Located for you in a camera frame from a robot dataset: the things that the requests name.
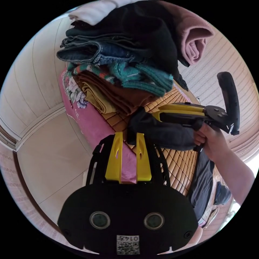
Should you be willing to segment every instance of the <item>folded clothes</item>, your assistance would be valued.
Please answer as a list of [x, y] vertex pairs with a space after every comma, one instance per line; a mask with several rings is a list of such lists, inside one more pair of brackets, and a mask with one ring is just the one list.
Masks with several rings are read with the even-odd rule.
[[74, 78], [77, 81], [88, 82], [98, 88], [124, 115], [130, 115], [139, 106], [145, 106], [158, 99], [157, 96], [143, 90], [117, 87], [87, 70], [74, 76]]
[[68, 70], [72, 70], [72, 75], [81, 73], [84, 70], [91, 71], [115, 84], [115, 79], [119, 79], [123, 88], [132, 88], [148, 91], [156, 96], [162, 97], [173, 88], [173, 76], [155, 69], [147, 64], [135, 64], [129, 66], [127, 62], [113, 62], [108, 65], [109, 72], [103, 71], [101, 67], [81, 64], [73, 69], [72, 64]]
[[178, 59], [186, 66], [188, 62], [181, 53], [173, 17], [157, 1], [141, 1], [117, 8], [95, 26], [89, 26], [82, 21], [75, 21], [72, 25], [76, 29], [85, 30], [89, 35], [130, 35], [133, 40], [151, 50], [152, 60], [157, 68], [172, 74], [181, 87], [188, 90], [178, 70]]
[[141, 57], [150, 58], [152, 52], [150, 49], [144, 48], [141, 44], [123, 33], [105, 33], [100, 34], [99, 31], [79, 30], [71, 28], [66, 31], [66, 36], [60, 47], [83, 47], [89, 41], [107, 42], [123, 47], [129, 51], [140, 55]]
[[88, 41], [83, 46], [72, 46], [57, 52], [60, 60], [93, 65], [118, 62], [147, 62], [146, 58], [108, 42]]
[[89, 101], [100, 113], [114, 113], [115, 106], [100, 92], [98, 88], [88, 82], [81, 82], [75, 78], [76, 83], [85, 94], [85, 100]]
[[98, 0], [80, 6], [69, 13], [70, 19], [81, 20], [90, 25], [96, 25], [113, 9], [144, 0]]
[[183, 57], [190, 65], [196, 64], [203, 55], [207, 38], [214, 35], [213, 29], [207, 21], [183, 7], [165, 1], [158, 3], [172, 14]]

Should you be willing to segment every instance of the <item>wooden wall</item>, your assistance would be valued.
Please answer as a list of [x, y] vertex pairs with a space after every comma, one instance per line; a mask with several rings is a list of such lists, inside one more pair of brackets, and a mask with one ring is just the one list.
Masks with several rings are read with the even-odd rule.
[[65, 63], [56, 52], [70, 24], [66, 17], [46, 25], [22, 49], [7, 74], [0, 96], [0, 124], [18, 140], [63, 105], [57, 78]]

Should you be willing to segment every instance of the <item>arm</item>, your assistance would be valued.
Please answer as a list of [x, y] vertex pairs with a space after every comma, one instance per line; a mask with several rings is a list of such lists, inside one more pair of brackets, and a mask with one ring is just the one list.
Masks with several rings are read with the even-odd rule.
[[215, 165], [233, 198], [242, 205], [255, 180], [252, 170], [230, 149]]
[[252, 170], [229, 149], [220, 129], [212, 129], [204, 123], [194, 133], [194, 140], [197, 145], [205, 143], [204, 152], [215, 163], [233, 198], [242, 205], [254, 183]]

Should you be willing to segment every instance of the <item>white wall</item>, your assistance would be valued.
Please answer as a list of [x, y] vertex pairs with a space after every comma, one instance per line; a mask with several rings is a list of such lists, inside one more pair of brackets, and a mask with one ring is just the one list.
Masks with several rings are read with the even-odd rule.
[[224, 109], [217, 73], [228, 71], [232, 74], [240, 106], [240, 134], [225, 134], [225, 137], [238, 156], [246, 159], [259, 147], [259, 95], [241, 55], [220, 31], [216, 28], [214, 30], [216, 35], [208, 40], [201, 61], [188, 68], [179, 64], [179, 71], [194, 96], [200, 98], [202, 105], [215, 105]]
[[62, 106], [57, 79], [65, 63], [56, 52], [70, 24], [65, 17], [46, 25], [22, 49], [7, 74], [0, 96], [0, 124], [17, 140]]

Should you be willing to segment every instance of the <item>yellow cloth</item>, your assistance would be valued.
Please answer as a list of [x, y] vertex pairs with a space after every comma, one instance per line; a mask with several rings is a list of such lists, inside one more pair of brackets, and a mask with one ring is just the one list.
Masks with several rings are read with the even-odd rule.
[[85, 99], [98, 109], [100, 113], [106, 114], [117, 111], [115, 106], [95, 86], [83, 82], [83, 85], [79, 85], [79, 87], [86, 95]]

